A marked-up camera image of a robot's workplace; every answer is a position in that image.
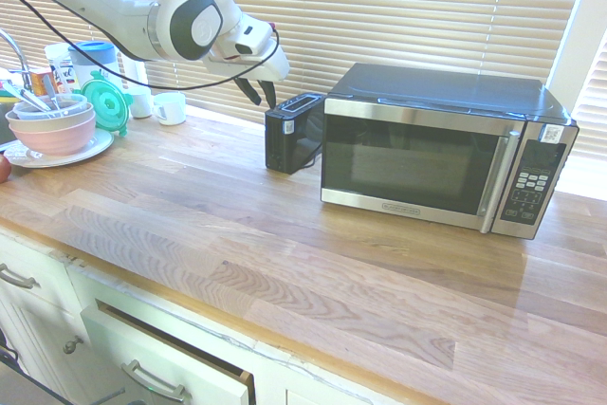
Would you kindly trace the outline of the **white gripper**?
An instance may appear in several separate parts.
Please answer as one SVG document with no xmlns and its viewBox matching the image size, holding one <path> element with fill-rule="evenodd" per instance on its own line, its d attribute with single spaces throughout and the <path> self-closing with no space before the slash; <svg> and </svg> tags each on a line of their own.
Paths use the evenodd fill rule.
<svg viewBox="0 0 607 405">
<path fill-rule="evenodd" d="M 247 79 L 258 81 L 270 109 L 277 104 L 274 83 L 284 80 L 290 69 L 288 59 L 275 39 L 269 39 L 258 54 L 240 54 L 230 59 L 223 58 L 214 46 L 203 58 L 203 64 L 211 74 L 241 77 L 235 78 L 234 82 L 255 105 L 260 105 L 262 99 Z"/>
</svg>

